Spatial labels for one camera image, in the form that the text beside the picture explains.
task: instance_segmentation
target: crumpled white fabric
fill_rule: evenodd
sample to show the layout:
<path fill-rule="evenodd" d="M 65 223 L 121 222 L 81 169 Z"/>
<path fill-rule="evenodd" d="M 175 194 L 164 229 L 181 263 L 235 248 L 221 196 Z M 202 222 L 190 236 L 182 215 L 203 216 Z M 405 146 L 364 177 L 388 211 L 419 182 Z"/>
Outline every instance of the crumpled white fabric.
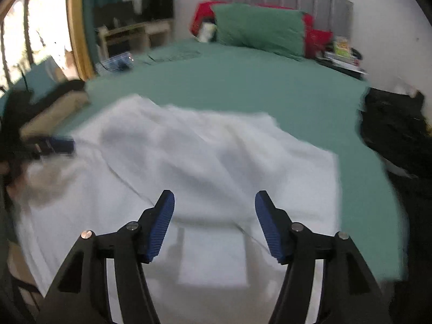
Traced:
<path fill-rule="evenodd" d="M 175 195 L 174 215 L 160 254 L 143 267 L 161 323 L 268 322 L 286 267 L 269 254 L 258 223 L 259 190 L 312 231 L 338 231 L 336 156 L 283 132 L 267 114 L 159 107 L 132 95 L 73 137 L 75 157 L 33 164 L 18 201 L 17 234 L 43 294 L 82 230 L 116 231 L 164 189 Z M 310 323 L 319 294 L 315 281 Z"/>

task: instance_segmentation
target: speaker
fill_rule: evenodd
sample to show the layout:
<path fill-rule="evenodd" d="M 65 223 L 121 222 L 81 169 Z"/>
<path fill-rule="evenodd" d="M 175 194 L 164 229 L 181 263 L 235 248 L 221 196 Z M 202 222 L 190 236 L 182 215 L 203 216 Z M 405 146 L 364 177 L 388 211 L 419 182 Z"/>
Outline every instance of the speaker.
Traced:
<path fill-rule="evenodd" d="M 174 0 L 141 0 L 143 21 L 156 21 L 174 18 Z"/>

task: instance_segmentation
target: pillow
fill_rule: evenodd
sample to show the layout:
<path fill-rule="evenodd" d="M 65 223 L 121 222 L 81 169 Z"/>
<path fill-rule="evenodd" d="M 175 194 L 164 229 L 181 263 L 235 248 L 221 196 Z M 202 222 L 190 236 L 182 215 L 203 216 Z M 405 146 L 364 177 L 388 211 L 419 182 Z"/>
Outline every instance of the pillow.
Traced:
<path fill-rule="evenodd" d="M 204 2 L 200 2 L 198 4 L 197 9 L 195 11 L 194 18 L 192 19 L 192 24 L 191 24 L 191 29 L 190 29 L 193 36 L 198 35 L 198 31 L 200 30 L 200 26 L 201 26 L 203 18 L 215 18 L 214 12 L 212 10 L 212 6 L 215 4 L 221 4 L 221 3 L 225 4 L 226 2 L 204 1 Z M 286 9 L 286 10 L 292 10 L 293 9 L 293 8 L 289 8 L 289 7 L 264 5 L 264 4 L 260 4 L 258 6 L 269 7 L 269 8 L 281 8 L 281 9 Z M 303 21 L 305 23 L 305 27 L 306 27 L 307 31 L 313 29 L 314 18 L 309 13 L 304 13 Z"/>
<path fill-rule="evenodd" d="M 253 47 L 301 60 L 305 54 L 303 12 L 246 4 L 217 4 L 213 11 L 217 41 L 224 45 Z"/>
<path fill-rule="evenodd" d="M 314 59 L 317 51 L 324 50 L 325 46 L 333 39 L 331 31 L 312 29 L 306 33 L 305 57 Z"/>

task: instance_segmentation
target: green pillow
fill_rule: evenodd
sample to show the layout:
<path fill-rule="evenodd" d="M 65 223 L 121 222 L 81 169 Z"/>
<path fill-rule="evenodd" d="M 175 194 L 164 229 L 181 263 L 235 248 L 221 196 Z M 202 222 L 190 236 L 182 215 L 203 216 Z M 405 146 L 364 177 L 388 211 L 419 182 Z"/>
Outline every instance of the green pillow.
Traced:
<path fill-rule="evenodd" d="M 212 9 L 219 43 L 253 47 L 296 60 L 303 58 L 303 12 L 246 4 L 216 4 Z"/>

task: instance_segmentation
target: hand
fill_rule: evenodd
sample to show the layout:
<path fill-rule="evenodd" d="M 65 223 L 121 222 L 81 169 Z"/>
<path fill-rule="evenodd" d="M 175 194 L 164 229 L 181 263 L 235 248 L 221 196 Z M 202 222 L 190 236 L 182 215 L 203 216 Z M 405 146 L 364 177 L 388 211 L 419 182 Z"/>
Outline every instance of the hand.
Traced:
<path fill-rule="evenodd" d="M 6 187 L 6 191 L 11 199 L 16 198 L 19 193 L 24 188 L 25 184 L 27 183 L 25 178 L 25 171 L 27 170 L 27 165 L 24 164 L 22 166 L 22 174 L 14 180 L 12 184 L 9 184 Z M 0 162 L 0 175 L 6 175 L 9 173 L 9 165 L 7 162 Z"/>

